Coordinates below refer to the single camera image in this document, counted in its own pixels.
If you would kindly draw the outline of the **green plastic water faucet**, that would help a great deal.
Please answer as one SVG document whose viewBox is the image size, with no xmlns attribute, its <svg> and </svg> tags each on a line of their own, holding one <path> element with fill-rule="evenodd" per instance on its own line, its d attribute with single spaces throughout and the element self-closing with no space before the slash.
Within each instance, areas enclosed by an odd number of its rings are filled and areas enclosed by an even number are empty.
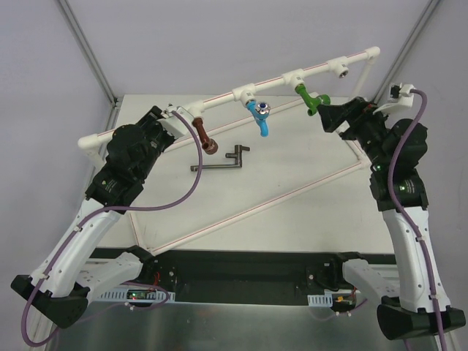
<svg viewBox="0 0 468 351">
<path fill-rule="evenodd" d="M 331 98 L 327 94 L 313 97 L 307 91 L 306 86 L 303 83 L 295 87 L 295 92 L 301 97 L 304 104 L 307 106 L 307 114 L 309 116 L 313 116 L 317 113 L 317 107 L 319 105 L 329 105 L 331 103 Z"/>
</svg>

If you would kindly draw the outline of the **white PVC pipe frame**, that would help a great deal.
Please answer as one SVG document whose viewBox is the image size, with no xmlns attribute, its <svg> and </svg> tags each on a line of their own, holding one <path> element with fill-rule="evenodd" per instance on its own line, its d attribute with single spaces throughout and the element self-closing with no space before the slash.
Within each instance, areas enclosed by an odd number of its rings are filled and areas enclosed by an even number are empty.
<svg viewBox="0 0 468 351">
<path fill-rule="evenodd" d="M 366 63 L 358 78 L 358 82 L 355 84 L 355 87 L 352 90 L 351 97 L 355 97 L 357 96 L 358 92 L 361 91 L 361 88 L 364 82 L 366 81 L 369 75 L 369 72 L 372 66 L 374 65 L 375 61 L 379 57 L 379 55 L 380 55 L 380 48 L 377 46 L 373 46 L 371 48 L 365 49 L 364 51 L 360 53 L 355 53 L 349 56 L 340 56 L 338 58 L 332 58 L 331 60 L 328 60 L 325 63 L 318 64 L 313 67 L 308 67 L 305 69 L 294 69 L 293 71 L 286 72 L 279 77 L 271 78 L 263 82 L 248 83 L 244 86 L 234 88 L 232 91 L 227 92 L 225 94 L 221 94 L 217 97 L 211 97 L 210 99 L 207 99 L 207 100 L 198 100 L 196 102 L 190 102 L 184 108 L 188 110 L 194 117 L 199 117 L 199 116 L 201 117 L 202 113 L 206 112 L 208 109 L 219 107 L 230 102 L 241 102 L 244 106 L 248 101 L 255 98 L 255 94 L 260 93 L 261 91 L 280 87 L 280 86 L 289 86 L 292 89 L 295 89 L 295 87 L 301 83 L 305 85 L 304 78 L 307 78 L 312 75 L 317 75 L 317 74 L 324 73 L 324 72 L 332 72 L 337 77 L 343 78 L 349 72 L 349 67 L 348 67 L 349 65 L 354 64 L 359 61 L 365 61 Z M 279 105 L 278 107 L 273 107 L 273 112 L 271 113 L 271 115 L 274 115 L 275 113 L 284 112 L 288 109 L 297 107 L 301 104 L 304 104 L 304 102 L 300 98 L 292 102 L 287 102 L 283 105 Z M 208 136 L 218 135 L 221 132 L 227 132 L 231 129 L 234 129 L 236 127 L 241 127 L 253 121 L 254 121 L 254 118 L 251 115 L 249 115 L 248 117 L 242 118 L 240 120 L 230 122 L 229 124 L 225 124 L 223 126 L 214 128 L 208 131 L 207 133 L 208 133 Z M 102 132 L 99 134 L 87 135 L 78 140 L 79 148 L 97 166 L 97 168 L 104 165 L 103 160 L 102 161 L 98 160 L 99 158 L 97 156 L 98 149 L 100 146 L 108 145 L 108 143 L 111 141 L 112 134 L 114 133 L 116 129 L 117 128 L 111 129 L 111 130 L 108 130 L 106 132 Z M 264 204 L 254 206 L 239 214 L 232 215 L 230 217 L 227 217 L 226 219 L 215 222 L 214 224 L 210 224 L 209 226 L 207 226 L 207 228 L 203 228 L 198 231 L 195 231 L 193 234 L 186 235 L 182 239 L 180 239 L 180 241 L 176 241 L 177 242 L 176 244 L 171 243 L 171 244 L 168 244 L 168 246 L 170 247 L 170 249 L 172 249 L 182 244 L 187 244 L 190 241 L 195 240 L 196 238 L 201 238 L 204 235 L 212 233 L 213 231 L 220 230 L 223 227 L 239 222 L 242 219 L 246 219 L 249 216 L 252 216 L 256 213 L 264 211 L 265 209 L 267 209 L 268 207 L 271 207 L 272 205 L 277 205 L 280 202 L 289 200 L 290 198 L 293 197 L 293 195 L 295 196 L 300 195 L 301 193 L 307 190 L 312 190 L 315 187 L 324 185 L 342 176 L 346 176 L 347 174 L 350 174 L 352 171 L 357 170 L 361 166 L 363 167 L 365 163 L 363 160 L 363 151 L 359 151 L 360 149 L 358 146 L 352 146 L 352 143 L 354 142 L 347 141 L 345 143 L 347 143 L 351 151 L 354 153 L 354 155 L 356 155 L 357 160 L 358 160 L 356 165 L 349 166 L 345 170 L 338 171 L 336 174 L 327 176 L 313 184 L 308 184 L 308 185 L 303 186 L 300 189 L 294 190 L 292 191 L 291 195 L 289 194 L 281 195 L 280 197 L 269 200 Z M 153 248 L 148 246 L 147 243 L 145 242 L 143 231 L 140 229 L 139 224 L 137 222 L 136 213 L 137 213 L 136 211 L 127 212 L 127 214 L 125 215 L 125 218 L 128 218 L 127 221 L 132 228 L 131 233 L 135 237 L 136 243 L 138 245 L 143 245 L 142 247 L 144 249 L 151 251 L 153 250 Z"/>
</svg>

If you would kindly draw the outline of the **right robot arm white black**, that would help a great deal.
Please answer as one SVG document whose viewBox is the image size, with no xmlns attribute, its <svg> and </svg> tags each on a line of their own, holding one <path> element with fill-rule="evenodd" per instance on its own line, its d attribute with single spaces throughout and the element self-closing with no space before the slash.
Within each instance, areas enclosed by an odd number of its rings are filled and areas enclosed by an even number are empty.
<svg viewBox="0 0 468 351">
<path fill-rule="evenodd" d="M 343 105 L 318 105 L 322 128 L 342 124 L 342 140 L 356 141 L 371 163 L 370 190 L 390 233 L 399 272 L 399 291 L 384 288 L 362 259 L 329 270 L 331 284 L 361 289 L 377 305 L 380 330 L 389 340 L 435 336 L 465 326 L 464 312 L 452 307 L 439 276 L 429 233 L 429 199 L 417 166 L 428 150 L 427 128 L 402 118 L 387 127 L 387 107 L 362 97 Z"/>
</svg>

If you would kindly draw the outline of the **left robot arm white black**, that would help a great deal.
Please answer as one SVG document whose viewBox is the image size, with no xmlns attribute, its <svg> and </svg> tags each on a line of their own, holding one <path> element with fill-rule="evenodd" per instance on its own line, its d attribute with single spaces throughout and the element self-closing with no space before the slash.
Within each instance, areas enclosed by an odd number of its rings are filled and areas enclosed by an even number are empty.
<svg viewBox="0 0 468 351">
<path fill-rule="evenodd" d="M 88 305 L 115 286 L 154 281 L 154 259 L 131 246 L 116 259 L 84 273 L 105 233 L 128 211 L 159 156 L 187 133 L 172 113 L 152 107 L 134 124 L 113 131 L 105 164 L 85 192 L 80 210 L 47 259 L 29 275 L 16 276 L 11 288 L 60 328 L 75 324 Z"/>
</svg>

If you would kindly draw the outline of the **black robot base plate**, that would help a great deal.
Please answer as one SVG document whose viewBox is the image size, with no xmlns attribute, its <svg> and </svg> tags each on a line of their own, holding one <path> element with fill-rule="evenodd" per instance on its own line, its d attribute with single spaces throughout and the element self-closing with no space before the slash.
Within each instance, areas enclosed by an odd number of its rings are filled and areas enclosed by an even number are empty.
<svg viewBox="0 0 468 351">
<path fill-rule="evenodd" d="M 358 252 L 281 253 L 170 250 L 154 256 L 125 250 L 143 264 L 137 283 L 155 284 L 178 302 L 305 306 L 310 295 L 350 289 L 344 262 Z"/>
</svg>

